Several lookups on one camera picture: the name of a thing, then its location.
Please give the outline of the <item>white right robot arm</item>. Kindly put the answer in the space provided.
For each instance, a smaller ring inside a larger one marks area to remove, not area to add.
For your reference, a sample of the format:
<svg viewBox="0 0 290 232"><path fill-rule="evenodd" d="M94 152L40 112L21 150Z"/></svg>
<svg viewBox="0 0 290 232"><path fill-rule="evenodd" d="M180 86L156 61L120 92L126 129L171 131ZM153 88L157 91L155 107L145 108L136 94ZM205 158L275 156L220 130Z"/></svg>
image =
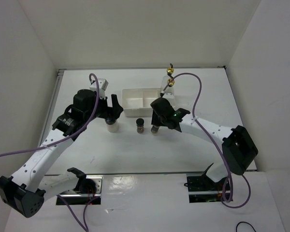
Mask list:
<svg viewBox="0 0 290 232"><path fill-rule="evenodd" d="M175 110L162 97L150 106L152 125L194 135L212 142L218 149L222 162L211 164L202 174L202 184L207 190L213 190L231 174L243 175L259 152L247 129L241 125L225 127L199 118L186 109Z"/></svg>

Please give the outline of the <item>spice jar black lid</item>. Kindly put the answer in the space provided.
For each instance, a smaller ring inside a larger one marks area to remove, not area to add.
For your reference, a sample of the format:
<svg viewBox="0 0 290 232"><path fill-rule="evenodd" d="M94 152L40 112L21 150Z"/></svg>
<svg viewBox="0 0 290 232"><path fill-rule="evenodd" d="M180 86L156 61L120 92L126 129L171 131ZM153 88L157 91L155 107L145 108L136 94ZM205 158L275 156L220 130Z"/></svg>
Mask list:
<svg viewBox="0 0 290 232"><path fill-rule="evenodd" d="M144 119L143 118L138 118L136 119L136 131L139 134L142 134L144 132Z"/></svg>
<svg viewBox="0 0 290 232"><path fill-rule="evenodd" d="M151 127L151 133L152 134L157 134L158 133L158 131L159 131L159 126L156 126L156 125L152 125L152 127Z"/></svg>

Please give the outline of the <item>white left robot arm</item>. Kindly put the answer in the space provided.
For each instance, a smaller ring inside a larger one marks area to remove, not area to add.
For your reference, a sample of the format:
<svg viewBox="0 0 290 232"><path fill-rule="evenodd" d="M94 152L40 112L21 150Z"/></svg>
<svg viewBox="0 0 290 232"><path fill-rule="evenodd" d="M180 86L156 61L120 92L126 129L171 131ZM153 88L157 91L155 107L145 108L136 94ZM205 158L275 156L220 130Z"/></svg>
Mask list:
<svg viewBox="0 0 290 232"><path fill-rule="evenodd" d="M117 120L123 112L117 95L111 96L112 106L107 98L100 98L97 91L82 89L73 98L64 114L52 125L48 136L28 161L10 177L0 177L0 196L4 203L26 218L34 216L48 199L73 190L81 193L94 189L95 183L77 168L71 167L66 172L52 179L45 174L85 130L95 118Z"/></svg>

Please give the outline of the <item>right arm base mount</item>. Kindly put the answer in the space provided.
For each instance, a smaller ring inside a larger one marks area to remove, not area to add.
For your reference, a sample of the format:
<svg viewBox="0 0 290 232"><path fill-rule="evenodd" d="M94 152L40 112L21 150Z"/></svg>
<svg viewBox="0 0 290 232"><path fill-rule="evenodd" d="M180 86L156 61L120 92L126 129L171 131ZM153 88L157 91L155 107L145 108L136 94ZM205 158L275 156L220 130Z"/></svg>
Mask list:
<svg viewBox="0 0 290 232"><path fill-rule="evenodd" d="M226 180L228 176L224 164L212 163L202 173L188 173L184 186L188 189L190 203L219 202L231 196L231 187Z"/></svg>

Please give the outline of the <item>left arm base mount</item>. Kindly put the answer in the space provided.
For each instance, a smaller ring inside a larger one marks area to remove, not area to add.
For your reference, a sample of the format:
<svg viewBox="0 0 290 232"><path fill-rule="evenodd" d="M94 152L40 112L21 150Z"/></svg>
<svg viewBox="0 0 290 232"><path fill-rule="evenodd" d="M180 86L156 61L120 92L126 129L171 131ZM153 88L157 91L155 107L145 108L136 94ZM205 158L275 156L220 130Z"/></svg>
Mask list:
<svg viewBox="0 0 290 232"><path fill-rule="evenodd" d="M102 184L102 175L88 175L87 183L81 190L74 191L69 189L62 192L60 197L62 197L68 205L85 206L88 202L90 202L90 205L100 205Z"/></svg>

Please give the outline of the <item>white powder jar black lid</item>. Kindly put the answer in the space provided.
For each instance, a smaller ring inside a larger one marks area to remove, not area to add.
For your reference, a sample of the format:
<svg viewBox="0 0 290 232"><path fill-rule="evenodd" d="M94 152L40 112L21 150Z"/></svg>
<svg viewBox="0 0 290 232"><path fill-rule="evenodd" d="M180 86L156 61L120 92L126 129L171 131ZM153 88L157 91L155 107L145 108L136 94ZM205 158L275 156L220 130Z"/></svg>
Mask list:
<svg viewBox="0 0 290 232"><path fill-rule="evenodd" d="M111 133L115 133L119 129L119 124L116 119L106 118L105 119L107 130Z"/></svg>

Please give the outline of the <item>glass oil bottle gold spout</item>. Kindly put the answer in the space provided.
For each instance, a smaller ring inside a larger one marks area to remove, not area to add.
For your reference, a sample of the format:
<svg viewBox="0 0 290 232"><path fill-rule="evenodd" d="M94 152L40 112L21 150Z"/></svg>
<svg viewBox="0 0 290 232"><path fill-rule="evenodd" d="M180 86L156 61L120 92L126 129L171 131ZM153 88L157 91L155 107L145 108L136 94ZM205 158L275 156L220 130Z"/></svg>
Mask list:
<svg viewBox="0 0 290 232"><path fill-rule="evenodd" d="M162 78L160 92L163 93L162 97L175 107L174 81L171 82L171 78L167 75Z"/></svg>

